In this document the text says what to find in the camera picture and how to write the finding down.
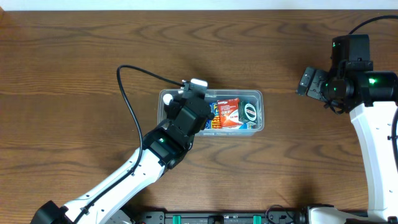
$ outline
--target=white cap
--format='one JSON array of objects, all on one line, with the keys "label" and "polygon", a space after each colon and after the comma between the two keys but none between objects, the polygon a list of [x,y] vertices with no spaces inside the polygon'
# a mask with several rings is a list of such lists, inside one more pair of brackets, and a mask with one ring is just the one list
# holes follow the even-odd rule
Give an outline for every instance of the white cap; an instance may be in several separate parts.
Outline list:
[{"label": "white cap", "polygon": [[170,101],[172,101],[172,100],[173,100],[173,96],[170,93],[165,94],[163,96],[163,103],[166,104],[167,106],[170,104]]}]

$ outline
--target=green tape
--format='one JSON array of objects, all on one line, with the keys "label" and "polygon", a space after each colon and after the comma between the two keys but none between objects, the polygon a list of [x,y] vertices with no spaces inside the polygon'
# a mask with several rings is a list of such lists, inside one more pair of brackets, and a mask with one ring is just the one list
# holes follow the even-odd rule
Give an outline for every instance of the green tape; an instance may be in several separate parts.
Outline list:
[{"label": "green tape", "polygon": [[254,215],[253,216],[253,224],[261,224],[261,216]]},{"label": "green tape", "polygon": [[173,224],[181,224],[181,216],[173,215]]}]

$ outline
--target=plastic bin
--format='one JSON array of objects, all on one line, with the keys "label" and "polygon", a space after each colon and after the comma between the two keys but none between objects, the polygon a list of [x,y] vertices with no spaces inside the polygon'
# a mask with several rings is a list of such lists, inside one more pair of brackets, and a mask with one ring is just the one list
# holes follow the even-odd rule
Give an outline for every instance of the plastic bin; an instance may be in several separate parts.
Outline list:
[{"label": "plastic bin", "polygon": [[[166,118],[164,111],[163,96],[170,93],[178,94],[178,89],[162,90],[159,95],[159,106],[157,110],[157,124]],[[264,104],[262,94],[258,90],[207,90],[205,101],[209,103],[217,102],[217,100],[228,100],[239,98],[241,101],[248,101],[257,110],[257,124],[252,129],[204,129],[196,136],[252,136],[254,133],[264,128]]]}]

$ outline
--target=brown surface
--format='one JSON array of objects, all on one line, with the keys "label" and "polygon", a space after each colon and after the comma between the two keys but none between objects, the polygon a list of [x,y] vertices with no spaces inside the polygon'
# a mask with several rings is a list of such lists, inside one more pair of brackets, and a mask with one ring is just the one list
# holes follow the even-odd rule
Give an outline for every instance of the brown surface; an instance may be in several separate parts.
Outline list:
[{"label": "brown surface", "polygon": [[[0,222],[27,223],[47,200],[87,192],[139,143],[118,90],[123,63],[211,88],[262,91],[263,131],[196,138],[192,152],[133,203],[168,210],[264,210],[278,203],[366,209],[349,116],[295,95],[306,66],[330,67],[331,38],[386,11],[7,12],[0,25]],[[376,70],[398,71],[398,23],[371,35]],[[159,91],[123,71],[143,132]]]}]

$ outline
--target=red package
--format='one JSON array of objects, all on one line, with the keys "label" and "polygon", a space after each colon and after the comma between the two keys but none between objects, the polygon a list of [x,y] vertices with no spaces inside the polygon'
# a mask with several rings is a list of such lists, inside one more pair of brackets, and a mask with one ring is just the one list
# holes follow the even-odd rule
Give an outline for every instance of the red package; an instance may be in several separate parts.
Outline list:
[{"label": "red package", "polygon": [[235,128],[243,124],[239,121],[239,98],[218,100],[217,105],[218,111],[220,112],[222,128]]}]

